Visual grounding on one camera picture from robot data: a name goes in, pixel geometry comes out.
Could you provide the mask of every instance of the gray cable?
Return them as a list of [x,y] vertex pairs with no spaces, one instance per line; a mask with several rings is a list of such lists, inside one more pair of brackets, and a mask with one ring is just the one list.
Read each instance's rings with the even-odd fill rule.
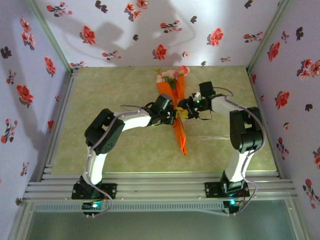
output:
[[114,202],[111,198],[111,196],[109,194],[107,194],[106,192],[102,191],[100,188],[98,188],[97,186],[95,186],[92,181],[91,181],[91,178],[89,177],[89,165],[92,161],[92,154],[93,154],[93,151],[94,149],[103,141],[103,139],[107,136],[108,132],[110,131],[111,129],[111,126],[115,123],[115,121],[122,117],[122,116],[132,116],[132,115],[136,115],[138,113],[140,113],[140,110],[141,110],[141,107],[139,107],[139,110],[138,111],[133,111],[133,112],[125,112],[125,113],[122,113],[118,116],[116,116],[114,119],[112,119],[111,123],[109,124],[107,130],[105,131],[105,133],[102,135],[102,137],[89,149],[89,155],[88,155],[88,158],[87,158],[87,161],[86,161],[86,166],[85,166],[85,172],[86,172],[86,177],[88,179],[88,182],[89,184],[94,188],[96,189],[98,192],[102,193],[103,195],[105,195],[111,202],[111,206],[109,208],[107,208],[106,210],[102,211],[102,212],[99,212],[97,214],[95,214],[94,216],[100,216],[104,213],[106,213],[107,211],[109,211],[113,206],[114,206]]
[[[237,212],[235,212],[235,213],[232,213],[232,214],[235,216],[235,215],[241,213],[241,212],[248,206],[248,204],[251,202],[252,198],[253,198],[253,197],[256,195],[256,193],[257,193],[258,185],[257,185],[254,181],[250,181],[249,179],[247,179],[247,178],[244,176],[244,169],[245,169],[245,166],[246,166],[247,161],[248,161],[248,159],[249,159],[249,156],[257,153],[258,151],[260,151],[260,150],[265,146],[265,144],[266,144],[266,139],[267,139],[267,135],[266,135],[266,131],[265,131],[265,128],[264,128],[263,124],[262,124],[261,121],[257,118],[256,115],[254,115],[251,111],[249,111],[248,109],[246,109],[244,106],[242,106],[242,105],[240,105],[240,104],[237,104],[237,103],[235,103],[235,102],[227,99],[227,95],[224,96],[224,100],[225,100],[227,103],[235,106],[236,108],[239,108],[239,109],[241,109],[241,110],[244,110],[244,111],[246,111],[248,114],[250,114],[250,116],[252,116],[253,119],[259,124],[259,126],[260,126],[260,128],[261,128],[261,131],[262,131],[262,143],[261,143],[261,146],[260,146],[259,148],[257,148],[256,150],[253,150],[253,151],[251,151],[251,152],[248,153],[248,155],[245,157],[245,160],[244,160],[243,165],[242,165],[242,167],[241,167],[241,176],[242,176],[242,178],[243,178],[247,183],[253,184],[253,185],[255,186],[255,188],[254,188],[254,191],[253,191],[253,193],[251,194],[249,200],[244,204],[244,206],[243,206],[239,211],[237,211]],[[202,209],[197,210],[197,212],[214,214],[214,215],[225,216],[225,217],[228,217],[229,214],[230,214],[230,213],[227,213],[227,212],[226,212],[226,213],[223,213],[223,212],[216,212],[216,211],[202,210]]]
[[222,89],[225,90],[227,92],[229,92],[231,95],[225,95],[225,96],[229,96],[229,97],[233,97],[234,93],[232,91],[230,91],[229,89],[225,88],[225,87],[220,87],[220,86],[214,86],[213,89]]

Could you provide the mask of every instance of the glass panel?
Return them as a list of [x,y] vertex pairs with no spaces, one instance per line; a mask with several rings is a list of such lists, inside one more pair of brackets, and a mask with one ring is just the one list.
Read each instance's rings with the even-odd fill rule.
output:
[[[53,174],[82,174],[87,161],[84,133],[102,109],[125,112],[120,105],[145,106],[158,95],[156,67],[84,67],[74,84],[70,106],[61,129]],[[178,69],[162,67],[161,71]],[[244,66],[191,66],[185,77],[185,98],[199,91],[199,84],[230,89],[233,101],[257,106]],[[202,118],[210,117],[202,112]],[[121,134],[108,154],[104,173],[222,172],[231,160],[229,118],[212,113],[212,119],[185,120],[186,156],[173,126],[134,128]],[[276,171],[268,144],[253,156],[248,171]]]
[[200,212],[33,215],[29,240],[295,240],[283,200],[254,201],[236,217]]

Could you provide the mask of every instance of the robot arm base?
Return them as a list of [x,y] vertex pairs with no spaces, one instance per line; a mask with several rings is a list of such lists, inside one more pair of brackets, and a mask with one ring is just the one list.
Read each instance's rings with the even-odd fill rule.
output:
[[[109,194],[112,199],[116,198],[117,184],[99,182],[95,186]],[[73,185],[71,196],[71,199],[73,200],[102,200],[104,198],[105,196],[88,184],[83,176],[81,176],[80,180]]]

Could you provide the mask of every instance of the black mounting bracket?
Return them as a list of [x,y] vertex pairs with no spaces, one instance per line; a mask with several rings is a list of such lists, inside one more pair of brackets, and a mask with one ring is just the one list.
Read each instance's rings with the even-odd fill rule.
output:
[[244,182],[243,187],[232,192],[224,192],[221,182],[205,182],[204,192],[207,199],[210,198],[243,198],[250,197],[248,184]]
[[[97,188],[106,192],[112,199],[116,198],[117,184],[116,183],[102,183],[95,185]],[[94,187],[89,185],[81,176],[79,182],[73,185],[72,196],[73,200],[102,200],[105,195],[97,191]]]

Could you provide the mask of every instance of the white flower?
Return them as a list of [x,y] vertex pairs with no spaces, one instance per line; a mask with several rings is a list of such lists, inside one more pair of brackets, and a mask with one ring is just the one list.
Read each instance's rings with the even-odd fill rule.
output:
[[162,75],[158,74],[156,77],[156,83],[163,83],[165,80],[162,78]]

